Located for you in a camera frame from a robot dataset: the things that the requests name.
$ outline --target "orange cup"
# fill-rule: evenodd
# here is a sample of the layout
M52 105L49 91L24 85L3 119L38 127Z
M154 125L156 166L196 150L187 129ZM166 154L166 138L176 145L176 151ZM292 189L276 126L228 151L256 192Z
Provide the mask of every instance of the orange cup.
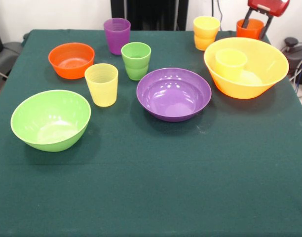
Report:
M236 23L236 36L237 37L245 37L252 39L259 39L262 28L264 27L263 21L257 19L249 19L249 24L247 28L242 28L244 19L239 20Z
M65 43L55 47L48 56L54 71L65 79L84 77L85 70L93 65L94 50L84 43Z

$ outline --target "green cup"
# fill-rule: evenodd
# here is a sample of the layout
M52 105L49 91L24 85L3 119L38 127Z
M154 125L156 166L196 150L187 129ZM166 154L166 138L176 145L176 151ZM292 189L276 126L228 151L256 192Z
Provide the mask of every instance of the green cup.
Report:
M140 80L147 74L151 56L149 45L141 42L132 42L121 49L122 59L130 79Z

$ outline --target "orange bowl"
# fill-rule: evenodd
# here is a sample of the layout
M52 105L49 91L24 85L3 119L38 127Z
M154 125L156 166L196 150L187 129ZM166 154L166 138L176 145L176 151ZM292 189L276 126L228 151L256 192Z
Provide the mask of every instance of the orange bowl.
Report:
M65 43L55 47L48 56L54 71L65 79L84 77L85 70L94 63L94 50L84 43Z

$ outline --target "purple cup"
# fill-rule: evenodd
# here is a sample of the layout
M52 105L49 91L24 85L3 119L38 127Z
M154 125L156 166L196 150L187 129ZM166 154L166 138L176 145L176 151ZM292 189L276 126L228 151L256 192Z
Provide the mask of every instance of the purple cup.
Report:
M123 18L112 18L104 22L108 48L112 54L121 55L121 48L130 42L130 22Z

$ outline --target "cup rim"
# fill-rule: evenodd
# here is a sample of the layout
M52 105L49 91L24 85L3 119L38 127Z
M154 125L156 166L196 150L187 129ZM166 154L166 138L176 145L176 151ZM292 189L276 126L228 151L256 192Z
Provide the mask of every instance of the cup rim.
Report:
M195 21L196 21L197 19L199 19L199 18L209 18L209 19L213 19L213 20L215 20L216 22L218 22L218 26L217 26L217 27L205 27L205 28L200 27L198 24L195 23ZM212 29L219 28L220 25L221 25L221 22L220 22L220 20L219 20L218 18L213 17L213 16L197 16L197 17L193 20L193 24L194 24L194 26L196 26L196 27L198 27L198 28L200 28L200 29L203 29L203 30L212 30Z
M90 79L87 78L86 74L88 73L88 70L90 70L91 68L95 68L95 67L99 67L99 66L103 66L103 65L107 65L107 66L111 67L113 70L116 70L116 75L115 75L115 77L114 77L113 79L111 79L111 80L109 80L109 81L106 81L106 82L95 82L95 81L92 81L92 80L90 80ZM115 66L112 65L112 64L109 64L109 63L96 63L96 64L93 64L93 65L89 66L89 67L85 70L85 72L84 72L84 77L85 77L85 80L86 80L86 81L90 81L91 83L95 83L95 84L100 84L100 85L102 85L102 84L111 83L111 82L113 82L114 80L116 80L116 79L118 78L118 73L119 73L119 72L118 72L117 67L115 67Z
M122 21L128 23L129 25L128 25L128 27L127 27L126 29L121 30L121 31L113 31L113 30L111 30L111 29L106 28L106 24L107 24L108 22L112 21L113 19L122 20ZM104 30L109 31L109 32L124 32L124 31L127 31L128 29L131 28L131 23L130 23L130 21L128 21L128 20L125 19L125 18L114 17L114 18L110 18L110 19L106 20L106 21L103 23L103 26L104 26Z
M248 28L242 28L242 25L239 25L239 22L240 22L240 21L242 21L242 23L243 23L244 19L240 19L240 20L238 20L238 21L236 22L236 26L237 26L239 29L244 29L244 30L246 30L246 31L255 31L255 30L262 29L262 28L264 27L264 22L263 22L263 21L261 21L261 20L259 20L259 19L256 19L256 18L250 18L249 20L254 21L254 22L258 22L258 23L262 24L262 26L261 26L261 27L259 27L259 28L252 28L252 29L248 29Z
M149 53L148 53L146 56L143 56L143 57L141 57L141 58L132 58L132 57L129 57L129 56L127 56L126 54L123 53L123 49L124 49L126 46L130 45L130 44L143 44L143 45L145 45L145 46L148 47ZM149 45L147 45L146 43L142 43L142 42L130 42L130 43L125 44L125 45L121 48L121 55L124 56L124 57L126 57L126 58L132 59L132 60L140 60L140 59L144 59L144 58L147 58L147 57L149 57L149 56L151 55L151 47L150 47Z
M236 65L230 65L230 64L227 64L227 63L224 63L221 59L220 59L220 54L223 53L224 51L228 51L228 50L232 50L232 51L236 51L236 52L239 52L239 54L241 54L243 57L244 57L244 62L241 63L241 64L236 64ZM237 50L237 49L233 49L233 48L224 48L224 49L220 49L216 52L216 60L218 61L218 63L220 63L221 65L225 66L225 67L228 67L228 68L237 68L237 67L242 67L244 66L247 61L248 61L248 57L246 56L245 53L243 53L242 51L240 50Z

